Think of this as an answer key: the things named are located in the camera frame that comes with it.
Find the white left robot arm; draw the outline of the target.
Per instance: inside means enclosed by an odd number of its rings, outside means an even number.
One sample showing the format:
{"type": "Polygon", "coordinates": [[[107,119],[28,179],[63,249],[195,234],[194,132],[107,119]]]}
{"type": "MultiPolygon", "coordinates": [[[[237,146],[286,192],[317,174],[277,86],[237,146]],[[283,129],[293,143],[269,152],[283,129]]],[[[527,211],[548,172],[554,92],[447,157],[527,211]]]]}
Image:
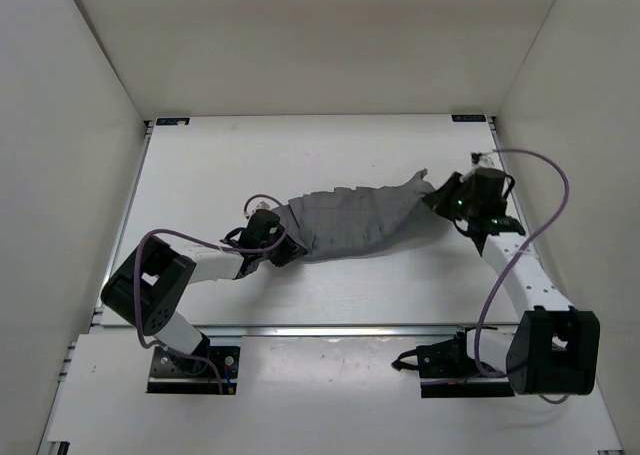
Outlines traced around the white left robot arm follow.
{"type": "Polygon", "coordinates": [[[226,235],[221,247],[196,243],[174,249],[155,231],[111,275],[100,299],[142,339],[152,337],[185,375],[217,372],[209,359],[208,337],[177,312],[186,288],[204,281],[240,280],[265,261],[283,267],[306,255],[292,237],[296,227],[285,206],[256,210],[246,227],[226,235]]]}

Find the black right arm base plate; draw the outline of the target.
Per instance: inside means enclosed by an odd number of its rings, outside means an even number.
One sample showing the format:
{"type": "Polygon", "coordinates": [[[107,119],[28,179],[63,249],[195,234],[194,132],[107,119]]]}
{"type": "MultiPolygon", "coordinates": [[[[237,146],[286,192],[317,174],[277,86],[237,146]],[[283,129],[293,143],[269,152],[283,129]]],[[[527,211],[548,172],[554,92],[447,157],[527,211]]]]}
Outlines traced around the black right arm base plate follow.
{"type": "Polygon", "coordinates": [[[423,399],[509,398],[515,394],[508,381],[488,379],[454,340],[419,345],[418,373],[423,399]]]}

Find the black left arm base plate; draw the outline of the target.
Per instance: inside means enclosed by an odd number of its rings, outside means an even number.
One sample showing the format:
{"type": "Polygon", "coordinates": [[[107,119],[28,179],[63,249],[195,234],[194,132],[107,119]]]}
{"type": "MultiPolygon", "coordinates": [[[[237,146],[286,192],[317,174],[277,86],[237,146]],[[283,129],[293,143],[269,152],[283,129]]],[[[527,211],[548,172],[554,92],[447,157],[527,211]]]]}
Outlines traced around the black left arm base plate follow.
{"type": "Polygon", "coordinates": [[[151,358],[146,392],[171,395],[232,396],[237,392],[241,347],[213,345],[209,363],[184,359],[156,347],[151,358]]]}

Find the grey pleated skirt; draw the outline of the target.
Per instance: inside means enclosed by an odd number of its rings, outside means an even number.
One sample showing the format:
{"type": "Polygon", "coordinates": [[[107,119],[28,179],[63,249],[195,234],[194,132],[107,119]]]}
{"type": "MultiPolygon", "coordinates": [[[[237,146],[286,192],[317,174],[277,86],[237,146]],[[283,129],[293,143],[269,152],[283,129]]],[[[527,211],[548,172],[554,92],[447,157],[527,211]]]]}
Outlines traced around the grey pleated skirt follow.
{"type": "Polygon", "coordinates": [[[448,230],[447,221],[425,205],[435,191],[423,168],[401,185],[336,187],[290,199],[274,212],[288,226],[308,262],[375,257],[387,250],[431,244],[448,230]]]}

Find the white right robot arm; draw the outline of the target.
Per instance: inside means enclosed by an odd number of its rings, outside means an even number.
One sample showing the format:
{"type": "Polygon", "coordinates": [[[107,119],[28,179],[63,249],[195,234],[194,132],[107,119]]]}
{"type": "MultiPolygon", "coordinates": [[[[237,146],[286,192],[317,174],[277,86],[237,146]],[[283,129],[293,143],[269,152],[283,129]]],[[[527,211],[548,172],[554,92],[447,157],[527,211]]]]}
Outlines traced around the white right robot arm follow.
{"type": "Polygon", "coordinates": [[[557,403],[595,386],[600,323],[554,288],[530,249],[522,224],[507,214],[514,178],[495,168],[453,173],[424,198],[438,216],[469,238],[497,274],[490,294],[505,290],[519,318],[513,331],[486,322],[445,341],[418,345],[391,364],[419,374],[423,396],[535,395],[557,403]]]}

